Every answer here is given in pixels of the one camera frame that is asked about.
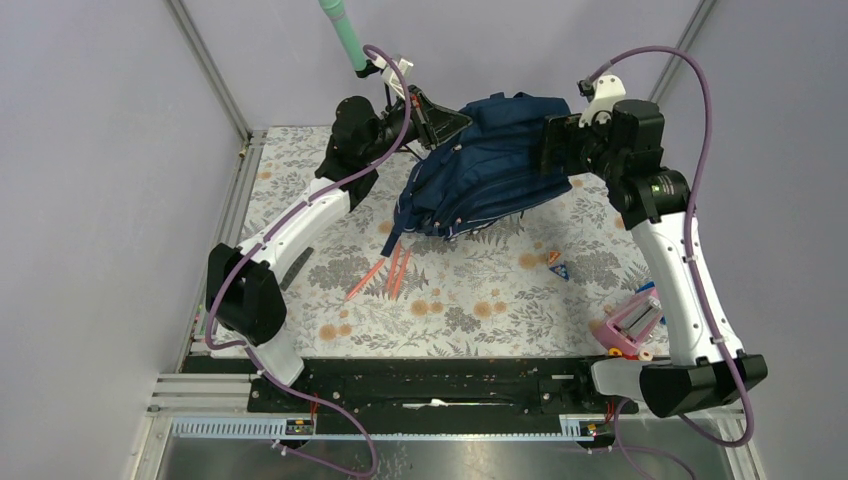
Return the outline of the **navy blue backpack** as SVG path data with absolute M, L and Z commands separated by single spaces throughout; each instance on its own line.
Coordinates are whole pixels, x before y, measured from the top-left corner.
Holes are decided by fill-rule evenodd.
M 567 176 L 542 173 L 531 156 L 547 118 L 570 114 L 564 99 L 497 93 L 461 111 L 471 125 L 410 171 L 382 256 L 393 253 L 405 232 L 449 240 L 571 190 Z

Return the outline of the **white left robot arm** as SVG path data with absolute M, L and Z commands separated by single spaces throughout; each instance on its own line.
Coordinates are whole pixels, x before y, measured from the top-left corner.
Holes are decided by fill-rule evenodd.
M 324 161 L 306 190 L 276 219 L 232 247 L 210 252 L 205 307 L 242 346 L 257 369 L 275 380 L 272 398 L 288 411 L 309 401 L 299 377 L 304 361 L 284 324 L 287 307 L 280 283 L 295 261 L 336 221 L 358 206 L 377 179 L 377 167 L 410 142 L 434 149 L 472 124 L 470 116 L 433 103 L 410 86 L 387 111 L 377 113 L 362 96 L 335 110 Z

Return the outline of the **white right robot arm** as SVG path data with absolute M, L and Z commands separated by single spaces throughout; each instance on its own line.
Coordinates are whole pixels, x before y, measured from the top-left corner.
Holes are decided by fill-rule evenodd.
M 644 100 L 621 100 L 592 114 L 549 116 L 538 145 L 545 171 L 602 179 L 608 199 L 640 249 L 667 321 L 665 362 L 608 359 L 573 386 L 575 402 L 597 412 L 613 396 L 645 403 L 657 417 L 742 405 L 768 375 L 760 354 L 746 352 L 723 313 L 696 243 L 695 193 L 662 164 L 665 119 Z

